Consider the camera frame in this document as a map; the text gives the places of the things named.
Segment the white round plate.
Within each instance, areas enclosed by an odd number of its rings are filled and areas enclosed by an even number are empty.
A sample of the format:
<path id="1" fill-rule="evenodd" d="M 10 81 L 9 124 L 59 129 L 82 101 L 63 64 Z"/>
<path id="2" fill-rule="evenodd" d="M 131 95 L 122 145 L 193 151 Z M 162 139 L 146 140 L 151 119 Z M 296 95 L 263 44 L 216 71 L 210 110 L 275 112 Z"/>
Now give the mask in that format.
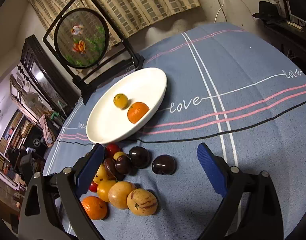
<path id="1" fill-rule="evenodd" d="M 144 68 L 107 90 L 93 107 L 86 124 L 89 141 L 109 144 L 141 129 L 159 109 L 167 77 L 159 68 Z"/>

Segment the orange mandarin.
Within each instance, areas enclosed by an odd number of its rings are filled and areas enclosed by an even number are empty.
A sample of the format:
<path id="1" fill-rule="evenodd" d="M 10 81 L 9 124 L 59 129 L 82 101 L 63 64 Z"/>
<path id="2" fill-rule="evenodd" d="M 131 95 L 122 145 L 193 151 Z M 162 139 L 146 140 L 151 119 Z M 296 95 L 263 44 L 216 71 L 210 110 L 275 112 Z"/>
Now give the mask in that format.
<path id="1" fill-rule="evenodd" d="M 138 122 L 147 112 L 149 107 L 143 102 L 135 102 L 128 109 L 128 120 L 135 124 Z"/>
<path id="2" fill-rule="evenodd" d="M 81 203 L 90 219 L 102 220 L 107 217 L 107 204 L 100 198 L 95 196 L 85 197 Z"/>

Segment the black framed embroidery screen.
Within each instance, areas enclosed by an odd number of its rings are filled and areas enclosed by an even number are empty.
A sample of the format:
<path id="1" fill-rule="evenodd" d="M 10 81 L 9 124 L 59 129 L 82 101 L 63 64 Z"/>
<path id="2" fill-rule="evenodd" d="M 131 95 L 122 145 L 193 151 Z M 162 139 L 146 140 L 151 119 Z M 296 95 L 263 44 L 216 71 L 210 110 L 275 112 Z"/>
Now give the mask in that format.
<path id="1" fill-rule="evenodd" d="M 97 87 L 122 70 L 140 70 L 144 58 L 96 0 L 70 0 L 43 42 L 72 77 L 87 102 Z"/>

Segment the red cherry tomato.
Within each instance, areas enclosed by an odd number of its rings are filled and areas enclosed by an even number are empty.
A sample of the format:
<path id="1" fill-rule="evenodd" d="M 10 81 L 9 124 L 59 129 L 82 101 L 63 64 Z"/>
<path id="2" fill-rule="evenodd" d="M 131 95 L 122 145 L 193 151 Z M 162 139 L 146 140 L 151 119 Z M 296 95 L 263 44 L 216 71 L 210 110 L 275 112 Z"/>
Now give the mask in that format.
<path id="1" fill-rule="evenodd" d="M 120 152 L 120 147 L 116 144 L 108 144 L 105 146 L 105 158 L 112 158 L 117 153 Z"/>
<path id="2" fill-rule="evenodd" d="M 98 184 L 92 181 L 92 183 L 89 186 L 89 190 L 93 193 L 97 193 Z"/>

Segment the dark wooden cabinet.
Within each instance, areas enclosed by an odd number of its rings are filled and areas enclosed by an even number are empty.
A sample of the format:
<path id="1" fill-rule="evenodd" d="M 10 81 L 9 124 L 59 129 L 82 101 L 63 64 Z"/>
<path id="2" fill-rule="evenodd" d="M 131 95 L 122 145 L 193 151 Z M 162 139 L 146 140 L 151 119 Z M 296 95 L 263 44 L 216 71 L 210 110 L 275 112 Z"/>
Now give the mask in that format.
<path id="1" fill-rule="evenodd" d="M 46 54 L 35 35 L 25 39 L 20 62 L 34 85 L 57 112 L 73 111 L 79 96 Z"/>

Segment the small yellow longan fruit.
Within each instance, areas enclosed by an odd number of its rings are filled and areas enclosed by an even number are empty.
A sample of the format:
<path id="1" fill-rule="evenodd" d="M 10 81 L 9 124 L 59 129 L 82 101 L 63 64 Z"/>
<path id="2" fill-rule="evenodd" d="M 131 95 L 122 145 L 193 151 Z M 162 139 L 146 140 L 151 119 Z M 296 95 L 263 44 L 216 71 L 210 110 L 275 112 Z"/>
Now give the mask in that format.
<path id="1" fill-rule="evenodd" d="M 123 155 L 126 155 L 126 153 L 122 152 L 122 151 L 119 151 L 119 152 L 116 152 L 114 155 L 113 155 L 113 159 L 115 161 L 118 160 L 119 157 L 123 156 Z"/>

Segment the dark plum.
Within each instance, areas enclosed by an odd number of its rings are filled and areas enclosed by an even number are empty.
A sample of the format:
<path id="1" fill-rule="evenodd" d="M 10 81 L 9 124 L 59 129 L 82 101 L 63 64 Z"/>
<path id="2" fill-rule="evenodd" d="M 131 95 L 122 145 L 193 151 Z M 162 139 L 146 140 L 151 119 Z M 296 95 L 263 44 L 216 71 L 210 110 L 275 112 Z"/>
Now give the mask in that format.
<path id="1" fill-rule="evenodd" d="M 176 160 L 168 154 L 159 155 L 151 165 L 153 173 L 160 175 L 171 175 L 176 171 Z"/>
<path id="2" fill-rule="evenodd" d="M 141 146 L 135 146 L 129 150 L 129 158 L 136 168 L 146 168 L 151 161 L 150 152 Z"/>
<path id="3" fill-rule="evenodd" d="M 121 155 L 116 160 L 115 168 L 121 174 L 129 174 L 132 169 L 131 160 L 126 155 Z"/>

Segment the yellow green round fruit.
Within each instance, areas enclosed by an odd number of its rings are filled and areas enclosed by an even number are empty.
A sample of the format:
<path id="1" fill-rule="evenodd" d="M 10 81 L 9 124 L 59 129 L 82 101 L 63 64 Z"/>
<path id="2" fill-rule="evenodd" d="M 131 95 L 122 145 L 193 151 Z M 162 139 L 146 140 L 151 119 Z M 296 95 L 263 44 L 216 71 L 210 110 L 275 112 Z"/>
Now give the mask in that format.
<path id="1" fill-rule="evenodd" d="M 128 106 L 129 100 L 126 95 L 119 93 L 113 98 L 113 103 L 117 108 L 125 109 Z"/>

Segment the tan smooth round fruit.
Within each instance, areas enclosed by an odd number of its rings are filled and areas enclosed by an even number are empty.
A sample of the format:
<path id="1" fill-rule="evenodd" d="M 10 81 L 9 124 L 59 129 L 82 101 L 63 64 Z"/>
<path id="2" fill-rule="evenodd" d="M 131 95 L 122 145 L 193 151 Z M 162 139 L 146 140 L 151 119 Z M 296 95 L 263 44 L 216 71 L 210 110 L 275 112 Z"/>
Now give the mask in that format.
<path id="1" fill-rule="evenodd" d="M 128 181 L 119 181 L 115 183 L 109 190 L 109 202 L 118 209 L 128 209 L 128 195 L 135 189 L 135 184 Z"/>

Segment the pale yellow spotted fruit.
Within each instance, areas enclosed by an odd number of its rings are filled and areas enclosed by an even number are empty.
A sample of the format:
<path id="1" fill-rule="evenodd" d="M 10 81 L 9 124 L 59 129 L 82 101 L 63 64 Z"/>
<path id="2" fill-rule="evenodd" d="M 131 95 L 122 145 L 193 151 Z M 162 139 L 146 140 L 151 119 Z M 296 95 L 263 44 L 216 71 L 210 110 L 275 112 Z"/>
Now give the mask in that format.
<path id="1" fill-rule="evenodd" d="M 105 165 L 101 164 L 93 178 L 93 182 L 99 185 L 102 181 L 106 180 L 109 180 L 109 176 L 107 175 Z"/>

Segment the smooth orange round fruit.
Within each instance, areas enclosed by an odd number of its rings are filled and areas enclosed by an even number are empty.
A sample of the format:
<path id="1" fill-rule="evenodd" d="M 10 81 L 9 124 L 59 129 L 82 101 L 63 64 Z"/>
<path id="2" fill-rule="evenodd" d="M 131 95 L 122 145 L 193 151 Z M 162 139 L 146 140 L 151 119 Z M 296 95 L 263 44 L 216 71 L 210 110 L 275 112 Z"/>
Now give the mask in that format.
<path id="1" fill-rule="evenodd" d="M 109 203 L 109 191 L 114 184 L 116 184 L 116 180 L 104 180 L 101 181 L 97 187 L 98 197 L 104 202 Z"/>

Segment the blue checked tablecloth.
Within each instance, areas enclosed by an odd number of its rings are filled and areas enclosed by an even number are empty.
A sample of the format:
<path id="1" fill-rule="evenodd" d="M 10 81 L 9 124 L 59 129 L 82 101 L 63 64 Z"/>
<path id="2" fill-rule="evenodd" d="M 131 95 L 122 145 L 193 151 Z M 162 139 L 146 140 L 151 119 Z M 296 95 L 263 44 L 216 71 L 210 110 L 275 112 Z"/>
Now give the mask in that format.
<path id="1" fill-rule="evenodd" d="M 139 132 L 119 143 L 176 159 L 172 175 L 126 177 L 152 191 L 157 213 L 109 208 L 95 226 L 106 239 L 197 239 L 221 196 L 197 158 L 201 142 L 230 166 L 267 171 L 289 236 L 306 212 L 306 75 L 276 48 L 238 26 L 206 24 L 142 51 L 167 76 L 165 98 Z"/>

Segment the black hat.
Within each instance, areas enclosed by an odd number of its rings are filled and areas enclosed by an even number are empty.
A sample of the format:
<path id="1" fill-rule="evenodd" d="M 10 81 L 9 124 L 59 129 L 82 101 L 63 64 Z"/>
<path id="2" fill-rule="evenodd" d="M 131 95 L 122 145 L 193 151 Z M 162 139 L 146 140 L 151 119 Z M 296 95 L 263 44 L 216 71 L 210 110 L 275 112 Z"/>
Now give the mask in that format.
<path id="1" fill-rule="evenodd" d="M 267 1 L 259 1 L 258 12 L 253 14 L 254 18 L 258 18 L 263 21 L 280 20 L 280 16 L 277 7 Z"/>

